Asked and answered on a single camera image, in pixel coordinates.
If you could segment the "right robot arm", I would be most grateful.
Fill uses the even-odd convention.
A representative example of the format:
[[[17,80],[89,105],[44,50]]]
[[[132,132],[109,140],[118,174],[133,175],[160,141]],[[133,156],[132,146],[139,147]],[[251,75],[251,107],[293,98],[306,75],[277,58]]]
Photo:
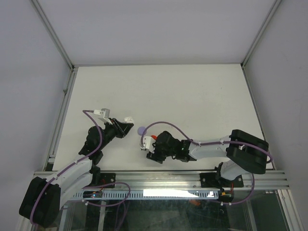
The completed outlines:
[[[148,159],[160,164],[168,157],[184,163],[226,157],[228,161],[219,163],[215,168],[215,180],[218,185],[227,186],[244,173],[265,174],[269,144],[239,129],[234,129],[227,137],[205,143],[178,140],[168,131],[163,131],[156,138],[145,136],[141,149],[146,151]]]

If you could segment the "aluminium mounting rail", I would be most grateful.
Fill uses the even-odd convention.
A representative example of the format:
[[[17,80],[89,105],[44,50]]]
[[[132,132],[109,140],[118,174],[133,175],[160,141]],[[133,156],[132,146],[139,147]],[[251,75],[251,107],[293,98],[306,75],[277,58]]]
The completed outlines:
[[[116,173],[116,182],[125,182],[133,190],[143,189],[177,189],[177,190],[219,190],[217,188],[202,188],[200,173],[211,171],[102,171],[102,173]],[[290,189],[283,171],[267,170],[265,174],[252,176],[242,174],[243,188],[223,188],[225,190],[255,190],[272,191]]]

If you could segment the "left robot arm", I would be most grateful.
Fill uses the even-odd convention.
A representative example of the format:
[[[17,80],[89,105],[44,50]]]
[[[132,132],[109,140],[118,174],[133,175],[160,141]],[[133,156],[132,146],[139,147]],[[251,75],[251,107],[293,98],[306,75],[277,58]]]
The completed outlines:
[[[57,218],[60,209],[75,193],[86,186],[95,187],[101,181],[97,164],[103,157],[102,149],[114,138],[124,138],[134,126],[132,117],[124,122],[108,118],[105,127],[89,128],[85,143],[75,160],[46,178],[31,180],[19,208],[19,215],[44,228]]]

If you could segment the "white earbud case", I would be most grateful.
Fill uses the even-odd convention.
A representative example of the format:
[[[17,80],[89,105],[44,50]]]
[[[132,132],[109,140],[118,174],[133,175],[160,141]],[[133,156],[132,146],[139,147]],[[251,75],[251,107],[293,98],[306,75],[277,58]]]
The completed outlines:
[[[133,118],[132,117],[125,117],[124,118],[124,121],[126,122],[126,123],[134,123],[134,120],[133,120]]]

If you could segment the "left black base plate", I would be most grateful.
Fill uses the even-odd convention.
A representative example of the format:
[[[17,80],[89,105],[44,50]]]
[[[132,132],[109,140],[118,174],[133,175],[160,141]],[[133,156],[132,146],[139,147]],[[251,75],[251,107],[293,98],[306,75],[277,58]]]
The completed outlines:
[[[89,186],[101,187],[101,188],[114,188],[115,185],[103,186],[108,183],[116,181],[116,173],[95,173]]]

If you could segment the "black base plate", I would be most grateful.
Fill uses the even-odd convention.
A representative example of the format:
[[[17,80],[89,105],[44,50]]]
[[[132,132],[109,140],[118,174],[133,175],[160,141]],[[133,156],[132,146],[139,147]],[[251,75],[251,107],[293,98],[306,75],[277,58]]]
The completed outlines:
[[[115,185],[103,186],[108,183],[116,181],[116,173],[95,173],[89,186],[101,187],[101,188],[114,188]]]
[[[200,173],[200,183],[202,188],[243,188],[244,182],[242,175],[237,176],[234,180],[216,178],[216,172]]]

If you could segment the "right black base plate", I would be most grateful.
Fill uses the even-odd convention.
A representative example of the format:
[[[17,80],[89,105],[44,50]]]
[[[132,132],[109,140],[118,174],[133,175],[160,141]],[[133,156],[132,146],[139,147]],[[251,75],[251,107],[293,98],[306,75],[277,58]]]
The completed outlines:
[[[216,178],[216,172],[200,173],[200,183],[202,188],[243,188],[244,182],[242,175],[237,176],[234,180]]]

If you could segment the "purple earbud case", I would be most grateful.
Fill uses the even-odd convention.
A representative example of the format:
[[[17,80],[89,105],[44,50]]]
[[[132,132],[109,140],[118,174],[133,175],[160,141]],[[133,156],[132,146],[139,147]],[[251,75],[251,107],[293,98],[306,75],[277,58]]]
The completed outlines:
[[[146,129],[146,127],[139,127],[137,129],[137,133],[141,136],[144,133],[145,129]]]

